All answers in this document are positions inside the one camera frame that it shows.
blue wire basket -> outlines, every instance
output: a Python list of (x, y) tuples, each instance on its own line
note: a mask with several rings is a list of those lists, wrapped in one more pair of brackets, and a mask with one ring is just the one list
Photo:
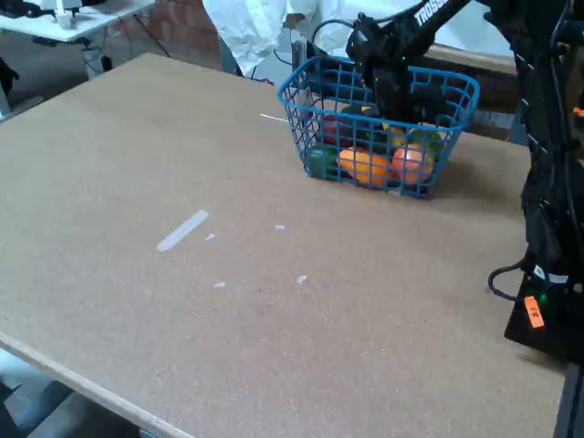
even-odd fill
[(431, 192), (473, 119), (480, 86), (450, 71), (409, 71), (410, 92), (434, 84), (446, 97), (434, 125), (381, 119), (373, 91), (345, 59), (313, 57), (292, 73), (278, 96), (308, 175), (416, 197)]

orange label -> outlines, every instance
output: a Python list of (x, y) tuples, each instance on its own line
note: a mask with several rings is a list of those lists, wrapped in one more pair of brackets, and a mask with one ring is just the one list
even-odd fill
[(529, 315), (529, 320), (531, 321), (531, 327), (534, 329), (544, 327), (544, 319), (541, 317), (539, 304), (534, 297), (526, 297), (526, 309), (527, 314)]

cork board surface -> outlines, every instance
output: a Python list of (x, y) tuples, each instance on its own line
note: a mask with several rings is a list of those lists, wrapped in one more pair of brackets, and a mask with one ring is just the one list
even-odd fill
[(147, 56), (0, 125), (1, 344), (161, 436), (551, 436), (562, 365), (485, 291), (527, 151), (464, 135), (415, 200), (308, 178), (260, 113), (268, 85)]

white cloth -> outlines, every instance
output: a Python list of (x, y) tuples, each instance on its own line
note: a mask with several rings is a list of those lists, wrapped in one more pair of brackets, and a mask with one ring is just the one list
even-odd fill
[[(203, 0), (219, 35), (231, 49), (246, 74), (278, 46), (278, 37), (288, 14), (306, 18), (297, 30), (310, 39), (316, 26), (330, 18), (353, 21), (358, 12), (381, 18), (395, 14), (419, 0)], [(436, 43), (483, 52), (509, 55), (509, 44), (483, 19), (488, 8), (477, 2), (467, 5), (436, 34)], [(350, 29), (331, 24), (322, 27), (315, 43), (331, 55), (346, 56)]]

white desk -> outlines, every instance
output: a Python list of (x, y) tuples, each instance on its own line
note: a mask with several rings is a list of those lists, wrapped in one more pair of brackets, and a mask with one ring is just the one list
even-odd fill
[(59, 27), (52, 16), (16, 19), (0, 16), (0, 29), (70, 43), (80, 37), (90, 37), (126, 16), (153, 7), (154, 3), (154, 0), (109, 0), (102, 5), (82, 7), (69, 30)]
[[(93, 78), (103, 71), (101, 67), (102, 38), (96, 34), (106, 27), (120, 21), (122, 18), (138, 14), (153, 7), (155, 0), (109, 0), (102, 5), (82, 7), (75, 16), (73, 28), (62, 29), (53, 16), (39, 18), (8, 18), (0, 16), (0, 29), (11, 30), (32, 37), (43, 37), (62, 43), (72, 43), (78, 38), (89, 40), (89, 49), (83, 47), (89, 78)], [(0, 88), (0, 120), (10, 113), (6, 98)]]

